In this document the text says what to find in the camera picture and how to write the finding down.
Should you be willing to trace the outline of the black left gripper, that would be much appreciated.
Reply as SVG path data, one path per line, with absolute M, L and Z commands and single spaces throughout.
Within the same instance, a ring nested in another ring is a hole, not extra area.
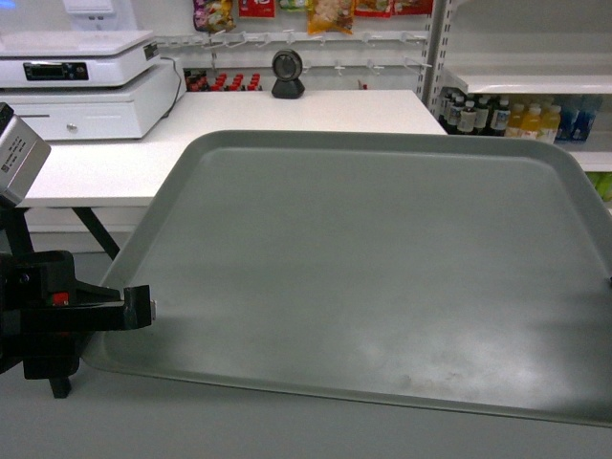
M 156 302 L 148 285 L 123 290 L 126 330 L 151 326 Z M 121 293 L 79 281 L 67 251 L 1 254 L 1 371 L 23 364 L 27 380 L 67 381 L 93 331 L 85 320 Z

